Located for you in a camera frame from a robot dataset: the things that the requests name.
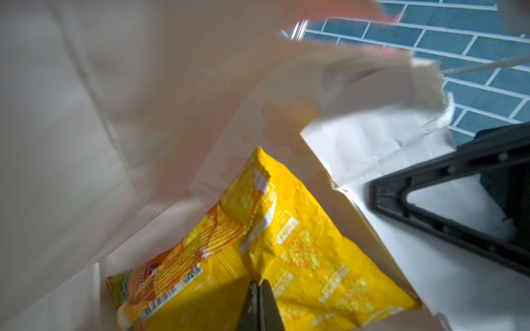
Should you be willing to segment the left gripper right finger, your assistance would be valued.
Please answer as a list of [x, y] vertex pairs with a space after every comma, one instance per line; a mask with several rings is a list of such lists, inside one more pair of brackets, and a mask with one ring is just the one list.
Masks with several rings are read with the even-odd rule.
[[271, 284], [264, 280], [259, 287], [259, 330], [285, 331]]

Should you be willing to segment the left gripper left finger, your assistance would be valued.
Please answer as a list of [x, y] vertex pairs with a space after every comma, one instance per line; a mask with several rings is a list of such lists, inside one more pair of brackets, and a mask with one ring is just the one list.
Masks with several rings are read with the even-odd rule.
[[256, 281], [251, 281], [248, 286], [236, 331], [260, 331], [259, 285]]

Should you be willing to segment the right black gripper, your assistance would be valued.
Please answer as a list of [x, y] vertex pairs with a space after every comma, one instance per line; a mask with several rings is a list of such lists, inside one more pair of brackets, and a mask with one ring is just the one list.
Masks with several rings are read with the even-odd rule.
[[529, 274], [529, 124], [376, 179], [372, 210]]

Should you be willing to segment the yellow chips bag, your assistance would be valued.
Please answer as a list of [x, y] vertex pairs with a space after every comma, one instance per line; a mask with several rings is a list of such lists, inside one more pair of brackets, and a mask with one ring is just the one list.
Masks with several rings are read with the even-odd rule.
[[350, 330], [422, 307], [261, 148], [179, 244], [106, 279], [120, 330], [235, 330], [251, 282], [271, 285], [286, 330]]

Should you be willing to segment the red white paper bag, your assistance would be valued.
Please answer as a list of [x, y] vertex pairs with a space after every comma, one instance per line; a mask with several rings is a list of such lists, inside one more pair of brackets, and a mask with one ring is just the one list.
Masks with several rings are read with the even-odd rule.
[[494, 4], [3, 1], [1, 329], [115, 330], [105, 273], [175, 245], [256, 147], [418, 292], [377, 330], [528, 330], [529, 278], [359, 217], [338, 191], [454, 149], [436, 37], [501, 37]]

